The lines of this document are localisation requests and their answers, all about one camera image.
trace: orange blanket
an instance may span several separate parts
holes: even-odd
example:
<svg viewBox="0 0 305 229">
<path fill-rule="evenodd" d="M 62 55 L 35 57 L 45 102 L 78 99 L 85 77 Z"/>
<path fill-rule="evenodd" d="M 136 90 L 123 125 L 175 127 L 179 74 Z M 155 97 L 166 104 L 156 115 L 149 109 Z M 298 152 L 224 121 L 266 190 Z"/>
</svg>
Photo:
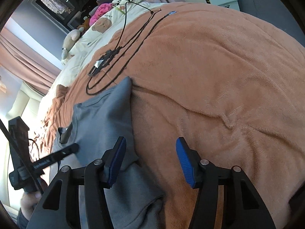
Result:
<svg viewBox="0 0 305 229">
<path fill-rule="evenodd" d="M 241 166 L 282 228 L 288 201 L 305 177 L 305 49 L 273 25 L 232 9 L 202 3 L 161 9 L 93 92 L 115 77 L 157 20 L 177 11 L 157 25 L 115 80 L 132 78 L 135 148 L 166 192 L 166 227 L 188 228 L 197 196 L 175 151 L 183 136 L 215 165 Z M 149 16 L 130 23 L 120 45 Z M 51 148 L 57 127 L 70 123 L 73 105 L 90 98 L 87 73 L 119 35 L 95 53 L 68 92 L 59 89 L 44 147 Z M 103 125 L 94 126 L 103 133 Z"/>
</svg>

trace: gray t-shirt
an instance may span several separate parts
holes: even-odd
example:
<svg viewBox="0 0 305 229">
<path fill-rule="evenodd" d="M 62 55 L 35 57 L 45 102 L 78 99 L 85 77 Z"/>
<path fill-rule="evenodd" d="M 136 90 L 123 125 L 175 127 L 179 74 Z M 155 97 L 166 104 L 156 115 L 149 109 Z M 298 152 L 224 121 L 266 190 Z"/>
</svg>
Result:
<svg viewBox="0 0 305 229">
<path fill-rule="evenodd" d="M 105 196 L 115 229 L 159 228 L 159 212 L 163 192 L 148 171 L 137 163 L 132 132 L 130 95 L 132 83 L 126 77 L 118 85 L 74 106 L 73 129 L 66 144 L 60 143 L 63 128 L 59 128 L 53 152 L 72 143 L 79 151 L 60 162 L 59 168 L 87 166 L 104 152 L 113 148 L 119 136 L 127 142 L 126 154 L 116 183 L 105 189 Z M 58 171 L 57 164 L 50 170 L 50 180 Z M 80 220 L 82 229 L 88 228 L 85 213 L 84 186 L 79 187 Z"/>
</svg>

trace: pink plush toy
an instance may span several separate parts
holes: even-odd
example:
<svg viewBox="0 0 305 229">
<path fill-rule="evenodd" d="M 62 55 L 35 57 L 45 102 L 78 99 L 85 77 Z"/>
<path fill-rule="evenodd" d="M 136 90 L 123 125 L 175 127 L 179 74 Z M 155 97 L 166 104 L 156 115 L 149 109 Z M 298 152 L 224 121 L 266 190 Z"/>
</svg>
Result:
<svg viewBox="0 0 305 229">
<path fill-rule="evenodd" d="M 104 14 L 106 14 L 111 9 L 112 9 L 111 3 L 101 4 L 97 9 L 97 11 L 94 13 L 94 15 L 91 17 L 89 25 L 92 26 L 98 19 L 100 19 Z"/>
</svg>

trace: hand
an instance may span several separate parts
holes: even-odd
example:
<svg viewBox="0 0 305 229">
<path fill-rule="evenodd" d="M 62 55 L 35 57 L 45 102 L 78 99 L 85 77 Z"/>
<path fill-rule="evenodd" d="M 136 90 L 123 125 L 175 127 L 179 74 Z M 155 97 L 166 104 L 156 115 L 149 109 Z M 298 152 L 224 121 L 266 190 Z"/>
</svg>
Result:
<svg viewBox="0 0 305 229">
<path fill-rule="evenodd" d="M 45 190 L 48 187 L 47 183 L 43 179 L 40 179 L 39 182 L 43 190 Z M 34 211 L 34 205 L 40 201 L 40 198 L 41 198 L 41 193 L 39 191 L 23 194 L 20 201 L 20 206 L 21 206 L 21 212 L 27 220 L 30 220 L 32 213 Z"/>
</svg>

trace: shirt sleeve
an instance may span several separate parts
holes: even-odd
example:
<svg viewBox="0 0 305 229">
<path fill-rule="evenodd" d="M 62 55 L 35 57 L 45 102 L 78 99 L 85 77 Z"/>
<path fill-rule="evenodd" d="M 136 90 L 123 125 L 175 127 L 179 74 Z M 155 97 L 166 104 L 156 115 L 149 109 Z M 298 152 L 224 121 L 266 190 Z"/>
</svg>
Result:
<svg viewBox="0 0 305 229">
<path fill-rule="evenodd" d="M 29 221 L 22 214 L 21 209 L 19 209 L 18 216 L 17 216 L 17 226 L 20 229 L 26 229 L 28 222 Z"/>
</svg>

